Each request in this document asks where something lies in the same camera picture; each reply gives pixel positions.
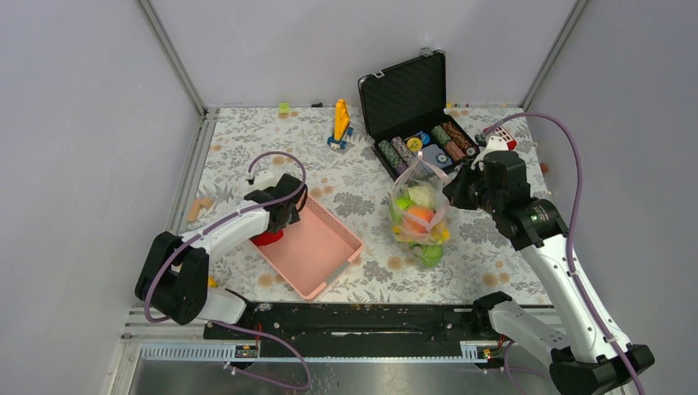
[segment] pink plastic bin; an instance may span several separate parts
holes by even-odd
[[[303,299],[312,301],[359,258],[364,243],[308,196],[300,221],[257,250]]]

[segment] gray wall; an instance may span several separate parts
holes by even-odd
[[[575,0],[153,0],[212,106],[359,106],[356,80],[429,46],[449,100],[519,103]]]
[[[0,9],[0,393],[91,395],[197,117],[133,1]]]
[[[533,109],[576,136],[585,185],[576,248],[604,303],[657,364],[648,393],[695,393],[698,2],[592,1]],[[532,121],[569,218],[574,162]]]

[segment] transparent bag of vegetables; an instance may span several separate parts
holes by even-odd
[[[390,193],[390,220],[395,239],[412,251],[427,267],[439,264],[442,243],[451,237],[446,221],[449,200],[441,192],[450,182],[438,167],[417,159],[395,180]]]

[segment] flower pattern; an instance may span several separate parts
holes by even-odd
[[[502,290],[520,304],[550,304],[533,270],[481,211],[449,212],[452,239],[444,244],[437,267],[423,267],[394,241],[388,218],[388,193],[393,181],[381,167],[367,136],[363,115],[350,108],[354,134],[347,149],[333,151],[327,138],[334,126],[334,108],[292,109],[280,118],[278,109],[221,109],[198,185],[197,198],[214,205],[202,211],[189,229],[211,223],[240,203],[250,188],[244,181],[249,162],[267,151],[291,152],[307,170],[310,194],[334,213],[365,244],[360,260],[318,297],[322,302],[467,304]],[[452,110],[463,130],[479,133],[498,119],[520,112],[512,108]],[[533,195],[551,199],[525,119],[505,125],[517,140],[516,151],[526,162]],[[282,156],[261,160],[255,170],[270,169],[300,177],[292,161]],[[211,263],[220,286],[251,300],[300,301],[250,243]]]

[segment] orange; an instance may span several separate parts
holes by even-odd
[[[408,214],[420,218],[426,222],[431,222],[434,218],[434,212],[429,207],[410,206],[405,210]],[[417,233],[427,233],[426,227],[419,222],[405,216],[403,217],[403,225],[409,230]]]

